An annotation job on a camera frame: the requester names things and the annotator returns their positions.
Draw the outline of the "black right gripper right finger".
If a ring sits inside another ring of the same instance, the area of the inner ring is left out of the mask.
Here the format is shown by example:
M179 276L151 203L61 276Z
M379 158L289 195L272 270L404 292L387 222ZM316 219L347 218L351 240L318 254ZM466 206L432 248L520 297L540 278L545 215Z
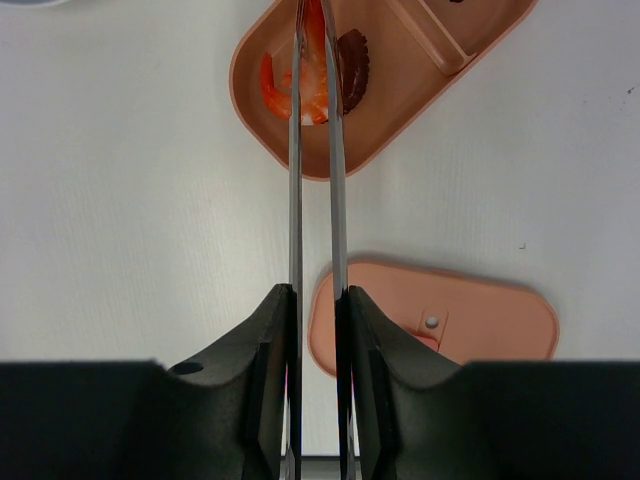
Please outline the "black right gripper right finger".
M635 361L449 360L360 287L335 305L345 479L635 479Z

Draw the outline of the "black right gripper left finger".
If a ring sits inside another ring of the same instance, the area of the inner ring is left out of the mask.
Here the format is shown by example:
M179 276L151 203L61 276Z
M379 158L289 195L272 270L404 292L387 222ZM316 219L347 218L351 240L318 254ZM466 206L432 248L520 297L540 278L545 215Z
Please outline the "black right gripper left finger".
M293 293L190 358L1 366L5 479L275 479Z

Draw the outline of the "metal tongs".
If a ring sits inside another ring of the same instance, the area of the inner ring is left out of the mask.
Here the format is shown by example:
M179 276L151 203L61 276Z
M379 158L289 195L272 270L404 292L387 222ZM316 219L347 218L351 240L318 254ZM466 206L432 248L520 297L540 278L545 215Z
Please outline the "metal tongs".
M342 78L335 21L331 4L320 3L324 20L322 40L305 32L310 3L296 5L293 37L291 116L289 118L289 319L287 320L287 479L301 477L302 445L302 135L300 71L301 61L312 46L325 50L328 88L330 208L335 353L339 428L340 477L356 477L354 421L352 407L352 361L349 353L350 319L346 237L346 155L342 105Z

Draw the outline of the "orange shrimp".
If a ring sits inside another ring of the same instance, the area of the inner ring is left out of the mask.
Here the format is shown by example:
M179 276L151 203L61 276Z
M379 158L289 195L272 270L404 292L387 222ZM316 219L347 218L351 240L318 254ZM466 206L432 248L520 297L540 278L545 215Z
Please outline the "orange shrimp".
M328 121L327 61L325 19L320 1L305 1L303 27L306 43L299 61L300 118L303 126L321 125ZM279 90L274 83L272 55L265 52L259 72L260 90L268 110L288 120L291 94Z

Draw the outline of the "dark brown sea cucumber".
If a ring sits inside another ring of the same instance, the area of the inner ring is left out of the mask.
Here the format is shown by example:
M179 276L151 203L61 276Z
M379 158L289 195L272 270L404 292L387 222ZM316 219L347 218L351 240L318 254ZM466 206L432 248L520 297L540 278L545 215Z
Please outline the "dark brown sea cucumber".
M369 80L367 38L358 29L351 29L337 40L341 74L343 114L347 115L362 101Z

